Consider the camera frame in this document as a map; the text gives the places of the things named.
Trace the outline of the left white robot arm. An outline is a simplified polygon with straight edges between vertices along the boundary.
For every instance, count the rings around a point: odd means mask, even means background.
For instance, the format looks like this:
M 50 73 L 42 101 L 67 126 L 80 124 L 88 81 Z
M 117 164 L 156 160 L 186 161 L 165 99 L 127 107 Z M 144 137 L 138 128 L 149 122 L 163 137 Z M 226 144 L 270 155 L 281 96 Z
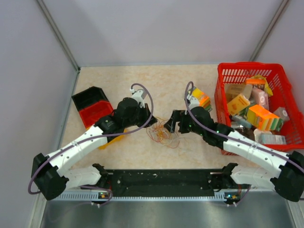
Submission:
M 80 169 L 72 166 L 98 147 L 126 135 L 125 129 L 135 126 L 138 131 L 153 125 L 156 122 L 153 111 L 154 104 L 145 103 L 140 96 L 124 98 L 112 113 L 101 117 L 74 141 L 48 155 L 36 155 L 30 184 L 35 184 L 46 200 L 75 187 L 100 189 L 112 197 L 107 186 L 108 172 L 102 165 L 94 163 Z

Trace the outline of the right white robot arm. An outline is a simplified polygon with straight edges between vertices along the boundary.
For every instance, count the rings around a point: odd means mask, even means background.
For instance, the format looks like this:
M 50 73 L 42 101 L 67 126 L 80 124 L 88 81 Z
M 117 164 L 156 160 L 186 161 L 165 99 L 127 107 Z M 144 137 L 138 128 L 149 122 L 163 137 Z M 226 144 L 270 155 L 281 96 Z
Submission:
M 208 111 L 194 107 L 190 111 L 174 110 L 164 127 L 169 132 L 178 126 L 180 133 L 195 133 L 211 146 L 242 156 L 259 168 L 232 164 L 222 175 L 227 188 L 247 184 L 274 190 L 286 200 L 298 202 L 304 192 L 304 156 L 293 151 L 285 153 L 270 149 L 233 128 L 215 122 Z

